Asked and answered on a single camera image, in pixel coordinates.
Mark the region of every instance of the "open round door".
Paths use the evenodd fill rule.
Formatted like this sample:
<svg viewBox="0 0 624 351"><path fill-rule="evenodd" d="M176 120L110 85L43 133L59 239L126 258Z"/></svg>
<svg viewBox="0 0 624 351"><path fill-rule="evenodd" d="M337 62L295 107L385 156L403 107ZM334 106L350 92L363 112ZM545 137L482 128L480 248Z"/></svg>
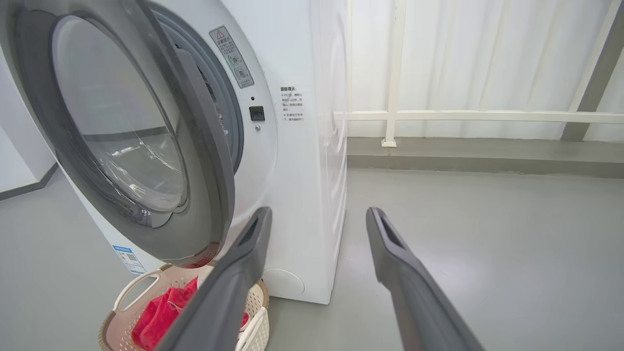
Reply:
<svg viewBox="0 0 624 351"><path fill-rule="evenodd" d="M234 175L188 52L137 0L14 1L6 9L5 55L80 191L154 257L182 267L212 260L232 221Z"/></svg>

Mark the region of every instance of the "laundry basket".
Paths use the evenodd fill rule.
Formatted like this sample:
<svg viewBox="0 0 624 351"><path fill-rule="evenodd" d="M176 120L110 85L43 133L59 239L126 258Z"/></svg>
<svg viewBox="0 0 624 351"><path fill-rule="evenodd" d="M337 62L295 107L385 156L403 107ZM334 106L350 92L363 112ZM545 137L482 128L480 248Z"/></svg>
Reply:
<svg viewBox="0 0 624 351"><path fill-rule="evenodd" d="M102 327L100 328L100 346L103 351L142 351L132 341L132 329L139 320L141 313L147 304L154 298L164 294L169 287L184 288L191 280L199 275L207 275L213 269L211 266L203 266L194 269L184 269L164 265L153 272L144 273L126 286L115 301L113 310L110 311ZM147 290L142 292L127 307L122 308L124 297L141 280L150 276L156 276L156 281ZM269 339L269 295L262 281L256 283L247 295L245 312L249 313L251 321L236 343L235 351L262 351Z"/></svg>

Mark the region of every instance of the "front-loading washing machine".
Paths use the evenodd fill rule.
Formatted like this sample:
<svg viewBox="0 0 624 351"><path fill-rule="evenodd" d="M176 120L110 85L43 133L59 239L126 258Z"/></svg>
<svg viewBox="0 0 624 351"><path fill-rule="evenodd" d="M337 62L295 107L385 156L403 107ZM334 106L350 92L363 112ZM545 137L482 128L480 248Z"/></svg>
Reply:
<svg viewBox="0 0 624 351"><path fill-rule="evenodd" d="M267 206L270 294L329 303L346 207L344 1L0 6L1 67L130 271L218 260Z"/></svg>

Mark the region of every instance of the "door glass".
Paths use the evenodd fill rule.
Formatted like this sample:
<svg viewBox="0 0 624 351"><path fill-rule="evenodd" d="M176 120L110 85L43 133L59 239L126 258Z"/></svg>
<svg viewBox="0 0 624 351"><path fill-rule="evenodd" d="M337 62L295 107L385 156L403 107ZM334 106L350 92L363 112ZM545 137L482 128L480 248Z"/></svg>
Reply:
<svg viewBox="0 0 624 351"><path fill-rule="evenodd" d="M109 179L156 212L184 202L185 174L172 131L142 76L93 24L64 17L52 37L57 83L80 134ZM169 116L175 130L177 116Z"/></svg>

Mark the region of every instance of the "gray floor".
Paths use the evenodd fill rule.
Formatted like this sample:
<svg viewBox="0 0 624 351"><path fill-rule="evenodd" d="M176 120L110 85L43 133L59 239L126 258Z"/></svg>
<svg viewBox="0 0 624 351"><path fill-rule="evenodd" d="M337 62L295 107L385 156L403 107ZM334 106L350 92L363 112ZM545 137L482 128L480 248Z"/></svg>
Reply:
<svg viewBox="0 0 624 351"><path fill-rule="evenodd" d="M372 205L487 350L622 349L624 181L349 170L348 192L330 305L271 299L267 350L401 349L365 233ZM133 275L62 174L0 202L0 227L0 349L99 349Z"/></svg>

